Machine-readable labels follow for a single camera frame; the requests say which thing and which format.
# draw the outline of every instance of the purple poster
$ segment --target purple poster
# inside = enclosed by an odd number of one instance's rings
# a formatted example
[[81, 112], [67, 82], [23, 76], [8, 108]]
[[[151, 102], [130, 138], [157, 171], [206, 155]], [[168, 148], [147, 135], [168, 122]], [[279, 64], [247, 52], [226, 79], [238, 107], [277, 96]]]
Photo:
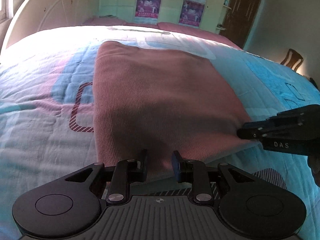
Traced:
[[158, 18], [161, 0], [137, 0], [136, 17]]
[[204, 4], [183, 0], [179, 23], [199, 27]]

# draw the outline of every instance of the person's hand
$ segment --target person's hand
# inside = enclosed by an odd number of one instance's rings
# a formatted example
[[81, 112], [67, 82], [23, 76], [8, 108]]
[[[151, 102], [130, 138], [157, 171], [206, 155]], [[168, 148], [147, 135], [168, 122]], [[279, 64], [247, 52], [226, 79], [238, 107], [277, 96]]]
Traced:
[[311, 168], [315, 183], [320, 187], [320, 156], [308, 156], [308, 166]]

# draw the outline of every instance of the crosshair logo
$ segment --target crosshair logo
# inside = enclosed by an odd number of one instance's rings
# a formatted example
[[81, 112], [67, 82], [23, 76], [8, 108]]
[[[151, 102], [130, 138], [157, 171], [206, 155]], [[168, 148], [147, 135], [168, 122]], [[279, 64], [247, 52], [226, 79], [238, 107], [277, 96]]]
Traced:
[[162, 203], [162, 202], [164, 201], [164, 199], [163, 199], [163, 198], [157, 198], [156, 201], [157, 201], [158, 203]]

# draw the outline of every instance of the ribbed fabric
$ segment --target ribbed fabric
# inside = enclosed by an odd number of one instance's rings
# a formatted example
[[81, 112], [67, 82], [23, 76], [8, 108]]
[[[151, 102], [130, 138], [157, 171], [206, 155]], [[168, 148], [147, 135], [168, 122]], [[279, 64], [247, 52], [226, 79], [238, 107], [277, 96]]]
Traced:
[[148, 181], [172, 175], [171, 154], [212, 161], [244, 148], [250, 118], [209, 60], [107, 41], [93, 77], [94, 133], [106, 166], [148, 149]]

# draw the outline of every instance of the metal screw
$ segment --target metal screw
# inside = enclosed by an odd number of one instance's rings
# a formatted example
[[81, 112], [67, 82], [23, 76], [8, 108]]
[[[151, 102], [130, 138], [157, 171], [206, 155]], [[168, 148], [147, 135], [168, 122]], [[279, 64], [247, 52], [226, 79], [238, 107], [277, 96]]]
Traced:
[[119, 194], [119, 193], [114, 193], [114, 194], [111, 194], [109, 195], [108, 199], [110, 201], [121, 201], [124, 199], [124, 196], [122, 194]]
[[211, 199], [211, 196], [206, 193], [201, 193], [196, 196], [196, 199], [199, 201], [209, 201]]

